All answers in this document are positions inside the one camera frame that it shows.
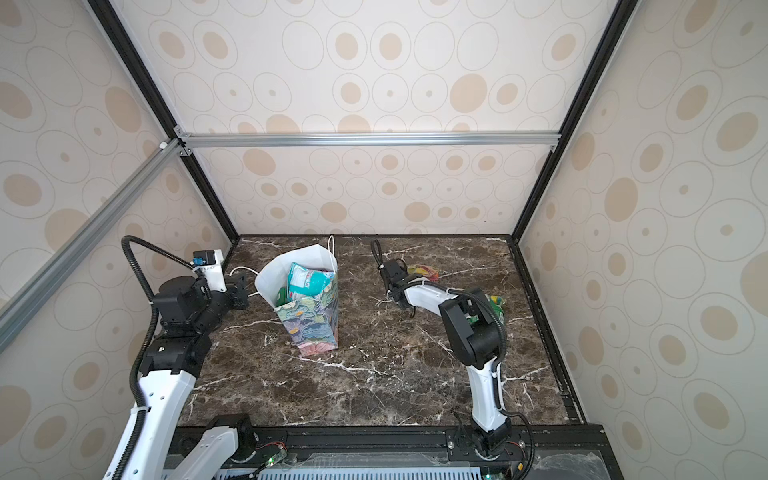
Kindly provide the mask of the orange red Fox's candy packet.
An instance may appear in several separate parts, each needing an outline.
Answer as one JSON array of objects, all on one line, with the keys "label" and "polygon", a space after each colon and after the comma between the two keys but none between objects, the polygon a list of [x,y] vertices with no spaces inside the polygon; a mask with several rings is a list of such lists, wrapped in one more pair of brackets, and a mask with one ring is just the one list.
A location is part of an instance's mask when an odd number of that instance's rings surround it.
[{"label": "orange red Fox's candy packet", "polygon": [[413,265],[408,267],[408,272],[412,275],[425,277],[428,281],[437,283],[439,281],[439,271],[427,265]]}]

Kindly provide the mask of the colourful painted paper bag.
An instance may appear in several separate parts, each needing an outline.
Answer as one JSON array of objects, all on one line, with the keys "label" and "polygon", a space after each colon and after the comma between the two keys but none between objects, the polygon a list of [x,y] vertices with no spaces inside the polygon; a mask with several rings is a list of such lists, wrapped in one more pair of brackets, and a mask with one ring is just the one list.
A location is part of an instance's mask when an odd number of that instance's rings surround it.
[{"label": "colourful painted paper bag", "polygon": [[[333,271],[335,277],[325,290],[315,297],[304,297],[275,306],[278,290],[286,288],[286,280],[292,263],[307,268]],[[292,343],[304,356],[312,356],[338,348],[338,323],[340,296],[338,261],[335,256],[335,238],[329,236],[324,245],[313,244],[291,250],[275,257],[261,270],[238,266],[232,274],[247,271],[255,275],[255,294],[265,300],[279,318]]]}]

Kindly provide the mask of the teal snack packet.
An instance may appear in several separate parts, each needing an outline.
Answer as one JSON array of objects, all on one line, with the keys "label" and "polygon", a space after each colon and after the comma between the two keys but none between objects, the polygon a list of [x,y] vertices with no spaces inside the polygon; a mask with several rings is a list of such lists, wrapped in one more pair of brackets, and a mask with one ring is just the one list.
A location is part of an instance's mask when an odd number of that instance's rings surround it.
[{"label": "teal snack packet", "polygon": [[317,270],[292,263],[286,280],[287,297],[295,301],[320,295],[335,277],[333,271]]}]

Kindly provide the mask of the green snack packet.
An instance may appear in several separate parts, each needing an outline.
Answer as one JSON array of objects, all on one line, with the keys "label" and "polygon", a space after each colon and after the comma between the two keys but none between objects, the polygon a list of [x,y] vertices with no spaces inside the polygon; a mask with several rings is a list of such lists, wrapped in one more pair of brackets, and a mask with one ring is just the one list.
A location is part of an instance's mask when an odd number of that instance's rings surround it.
[{"label": "green snack packet", "polygon": [[505,305],[505,299],[503,297],[497,296],[497,295],[485,295],[487,302],[494,312],[494,315],[498,319],[498,322],[503,324],[504,323],[504,305]]}]

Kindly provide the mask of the yellow green Fox's candy packet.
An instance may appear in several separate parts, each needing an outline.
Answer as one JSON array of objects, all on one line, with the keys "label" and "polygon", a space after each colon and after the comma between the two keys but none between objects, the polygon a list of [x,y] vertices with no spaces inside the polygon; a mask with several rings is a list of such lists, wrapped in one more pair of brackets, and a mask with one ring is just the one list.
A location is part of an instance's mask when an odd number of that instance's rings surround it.
[{"label": "yellow green Fox's candy packet", "polygon": [[280,307],[282,305],[285,305],[288,302],[289,302],[289,297],[288,297],[287,289],[285,287],[281,287],[278,290],[278,295],[275,300],[275,306]]}]

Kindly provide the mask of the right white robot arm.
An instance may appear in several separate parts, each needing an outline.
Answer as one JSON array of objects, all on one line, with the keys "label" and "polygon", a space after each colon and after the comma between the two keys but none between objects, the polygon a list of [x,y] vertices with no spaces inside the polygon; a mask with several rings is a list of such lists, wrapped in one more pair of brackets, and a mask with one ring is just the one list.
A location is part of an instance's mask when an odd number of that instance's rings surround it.
[{"label": "right white robot arm", "polygon": [[506,354],[506,331],[480,289],[444,287],[410,274],[400,260],[378,262],[388,296],[402,309],[423,309],[442,319],[454,357],[466,367],[472,399],[469,435],[476,450],[490,457],[502,448],[512,424],[505,414],[499,382]]}]

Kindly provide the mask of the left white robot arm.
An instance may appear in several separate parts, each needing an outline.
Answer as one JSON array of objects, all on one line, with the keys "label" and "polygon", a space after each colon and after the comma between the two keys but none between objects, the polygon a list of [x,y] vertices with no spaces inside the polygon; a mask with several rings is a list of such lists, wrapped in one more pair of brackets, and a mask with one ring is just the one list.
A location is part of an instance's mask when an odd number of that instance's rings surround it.
[{"label": "left white robot arm", "polygon": [[152,299],[151,324],[162,333],[144,346],[129,372],[135,404],[106,479],[159,479],[184,404],[211,349],[210,335],[234,310],[248,308],[243,277],[224,281],[223,291],[203,277],[166,281]]}]

